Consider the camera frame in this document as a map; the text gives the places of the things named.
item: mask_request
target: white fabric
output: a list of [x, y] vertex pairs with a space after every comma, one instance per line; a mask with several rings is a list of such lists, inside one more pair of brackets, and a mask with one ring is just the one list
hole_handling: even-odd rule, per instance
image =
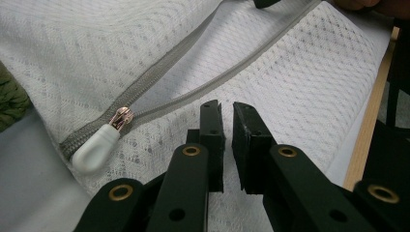
[[[155, 87], [157, 93], [165, 93], [166, 86], [170, 85], [174, 85], [174, 90], [186, 91], [187, 88], [193, 88], [206, 81], [206, 78], [209, 79], [229, 68], [230, 64], [218, 64], [229, 57], [244, 57], [254, 47], [263, 43], [263, 38], [268, 37], [270, 30], [270, 24], [266, 20], [280, 21], [280, 18], [276, 17], [280, 11], [276, 10], [280, 9], [280, 6], [288, 6], [290, 2], [295, 1], [283, 0], [272, 9], [261, 12], [254, 10], [250, 2], [228, 2], [225, 3], [227, 5], [222, 5], [220, 15], [216, 15], [215, 22], [209, 28], [215, 37], [209, 36], [206, 40], [209, 41], [208, 44], [199, 43], [198, 45], [204, 47], [192, 50], [210, 52], [209, 57], [200, 55], [200, 59], [197, 60], [183, 59], [182, 63], [167, 74], [165, 79], [168, 78], [170, 82], [166, 85], [159, 83]], [[82, 24], [78, 25], [71, 21], [74, 17], [64, 17], [70, 15], [69, 11], [61, 16], [65, 20], [56, 20], [58, 16], [54, 14], [51, 15], [51, 18], [54, 18], [51, 20], [48, 19], [49, 10], [33, 15], [35, 11], [23, 11], [17, 5], [10, 2], [0, 3], [0, 26], [2, 33], [4, 32], [1, 36], [0, 60], [23, 83], [54, 140], [61, 142], [84, 122], [100, 115], [128, 86], [132, 76], [142, 73], [148, 68], [148, 61], [161, 58], [161, 54], [182, 40], [215, 8], [216, 3], [208, 4], [206, 1], [202, 3], [200, 10], [195, 7], [189, 8], [197, 10], [194, 14], [188, 14], [191, 13], [188, 10], [171, 11], [173, 16], [181, 20], [181, 27], [188, 27], [189, 30], [179, 29], [174, 33], [172, 30], [180, 27], [169, 29], [165, 22], [173, 17], [166, 17], [161, 24], [166, 26], [162, 29], [168, 30], [169, 35], [177, 38], [165, 43], [166, 48], [161, 49], [162, 53], [155, 52], [155, 57], [152, 58], [149, 58], [150, 54], [153, 55], [150, 51], [155, 49], [155, 43], [149, 46], [144, 37], [140, 37], [140, 33], [120, 33], [121, 30], [117, 27], [120, 24], [124, 25], [121, 29], [127, 31], [133, 28], [127, 27], [132, 23], [117, 23], [116, 26], [111, 26], [96, 21], [96, 17], [93, 17], [93, 20], [90, 19], [86, 24], [82, 16], [79, 20]], [[110, 7], [114, 10], [108, 12], [115, 13], [115, 7], [118, 6]], [[226, 15], [229, 7], [235, 8], [235, 14]], [[130, 15], [134, 14], [124, 14], [122, 18], [125, 20]], [[139, 15], [140, 20], [144, 21], [145, 14]], [[192, 22], [192, 18], [187, 15], [195, 15], [193, 18], [197, 18]], [[109, 20], [116, 21], [116, 17], [108, 17], [107, 21]], [[41, 30], [33, 30], [33, 25]], [[106, 33], [95, 29], [99, 26], [108, 27], [112, 30], [110, 32], [115, 33], [99, 37], [100, 33]], [[247, 36], [242, 36], [240, 40], [235, 36], [233, 40], [232, 35], [240, 35], [245, 31], [244, 28], [251, 35], [245, 33]], [[152, 32], [151, 27], [142, 27], [140, 30], [151, 33], [153, 38], [159, 33]], [[262, 39], [253, 41], [252, 35]], [[214, 46], [214, 43], [210, 43], [212, 40], [220, 43]], [[108, 44], [106, 47], [109, 47], [110, 52], [104, 50], [105, 43]], [[147, 43], [148, 48], [140, 47], [140, 43]], [[237, 49], [241, 44], [246, 46]], [[137, 63], [136, 58], [130, 59], [129, 56], [125, 59], [125, 54], [136, 49], [134, 45], [137, 45], [138, 49], [146, 48], [146, 53], [138, 54], [145, 54], [141, 56], [144, 58], [141, 60], [147, 63]], [[86, 55], [84, 49], [86, 51], [87, 47], [90, 53]], [[213, 193], [210, 196], [209, 230], [272, 230], [263, 210], [261, 197], [248, 196], [239, 191], [236, 166], [230, 149], [232, 103], [245, 102], [255, 106], [279, 143], [300, 147], [322, 171], [326, 171], [362, 108], [376, 76], [380, 61], [374, 58], [374, 52], [371, 41], [360, 29], [328, 3], [321, 3], [257, 61], [224, 85], [198, 101], [133, 129], [121, 138], [105, 170], [90, 177], [78, 176], [76, 173], [74, 175], [92, 194], [106, 182], [119, 177], [135, 178], [143, 183], [150, 181], [166, 170], [173, 150], [185, 142], [187, 129], [198, 127], [199, 105], [208, 100], [218, 99], [222, 103], [227, 136], [224, 157], [225, 193]], [[220, 59], [226, 54], [229, 54], [228, 58]], [[96, 86], [99, 91], [84, 91], [96, 89]], [[149, 106], [149, 96], [147, 93], [146, 98], [137, 102], [135, 107]]]

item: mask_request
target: zipper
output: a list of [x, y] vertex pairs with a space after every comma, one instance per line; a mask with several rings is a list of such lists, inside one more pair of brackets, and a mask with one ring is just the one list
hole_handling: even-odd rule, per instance
[[[229, 70], [223, 72], [222, 74], [216, 76], [214, 79], [208, 81], [207, 83], [197, 87], [190, 92], [172, 99], [168, 102], [162, 103], [160, 105], [155, 105], [147, 110], [135, 113], [133, 117], [136, 122], [132, 124], [131, 129], [125, 129], [125, 134], [131, 130], [138, 128], [140, 125], [148, 123], [152, 120], [160, 118], [161, 116], [168, 114], [175, 109], [182, 107], [190, 102], [200, 99], [204, 95], [208, 94], [212, 90], [221, 86], [221, 84], [230, 80], [237, 73], [245, 69], [252, 62], [254, 62], [259, 56], [261, 56], [265, 51], [267, 51], [271, 46], [273, 46], [278, 40], [282, 38], [291, 28], [293, 28], [303, 17], [305, 17], [312, 9], [319, 5], [321, 0], [312, 0], [309, 2], [302, 10], [300, 14], [295, 15], [294, 18], [290, 20], [282, 30], [274, 34], [271, 39], [262, 44], [257, 50], [255, 50], [248, 57], [243, 59], [237, 65], [233, 66]], [[160, 80], [166, 72], [168, 72], [174, 64], [178, 62], [195, 44], [195, 42], [200, 38], [202, 33], [205, 31], [206, 27], [211, 22], [214, 17], [217, 7], [213, 13], [208, 16], [204, 22], [199, 25], [191, 34], [184, 38], [180, 43], [178, 43], [171, 51], [169, 51], [165, 56], [163, 56], [159, 62], [157, 62], [153, 67], [151, 67], [147, 72], [145, 72], [141, 77], [139, 77], [134, 84], [132, 84], [110, 107], [106, 112], [97, 120], [91, 122], [90, 124], [84, 126], [80, 130], [69, 135], [69, 137], [60, 144], [60, 149], [63, 156], [70, 160], [74, 152], [85, 143], [88, 138], [94, 134], [103, 124], [106, 124], [106, 120], [115, 113], [118, 108], [123, 106], [130, 106], [133, 102], [137, 101], [147, 90], [149, 90], [158, 80]]]

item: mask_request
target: white zipper pull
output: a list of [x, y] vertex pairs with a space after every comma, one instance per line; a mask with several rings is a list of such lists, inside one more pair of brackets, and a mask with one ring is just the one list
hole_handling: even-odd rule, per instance
[[128, 124], [133, 113], [121, 107], [108, 124], [102, 125], [73, 155], [73, 167], [81, 174], [91, 174], [101, 168], [120, 138], [120, 130]]

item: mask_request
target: brass ring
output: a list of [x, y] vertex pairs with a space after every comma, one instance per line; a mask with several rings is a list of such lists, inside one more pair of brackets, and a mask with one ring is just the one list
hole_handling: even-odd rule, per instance
[[201, 153], [201, 150], [198, 147], [190, 146], [184, 148], [184, 150], [182, 150], [182, 153], [186, 156], [193, 157]]
[[367, 191], [376, 199], [384, 201], [386, 203], [396, 204], [400, 201], [398, 195], [385, 187], [377, 186], [377, 185], [369, 185]]
[[[114, 192], [115, 192], [116, 190], [118, 190], [118, 189], [126, 189], [127, 192], [126, 192], [125, 194], [116, 196], [116, 195], [114, 194]], [[129, 186], [129, 185], [119, 185], [119, 186], [116, 186], [116, 187], [112, 188], [111, 191], [109, 192], [108, 196], [109, 196], [109, 199], [111, 199], [111, 200], [113, 200], [113, 201], [121, 201], [121, 200], [125, 200], [125, 199], [127, 199], [129, 196], [131, 196], [132, 191], [133, 191], [132, 186]]]
[[298, 153], [290, 147], [281, 147], [281, 148], [279, 148], [278, 152], [282, 156], [288, 157], [288, 158], [294, 158], [294, 157], [296, 157], [296, 155], [298, 155]]

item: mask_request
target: zipper pull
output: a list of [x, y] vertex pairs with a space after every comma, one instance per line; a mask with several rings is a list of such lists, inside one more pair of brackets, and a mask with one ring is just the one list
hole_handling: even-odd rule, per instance
[[121, 107], [108, 124], [102, 125], [73, 155], [73, 167], [83, 175], [91, 174], [101, 168], [109, 158], [120, 138], [120, 130], [128, 124], [133, 113]]

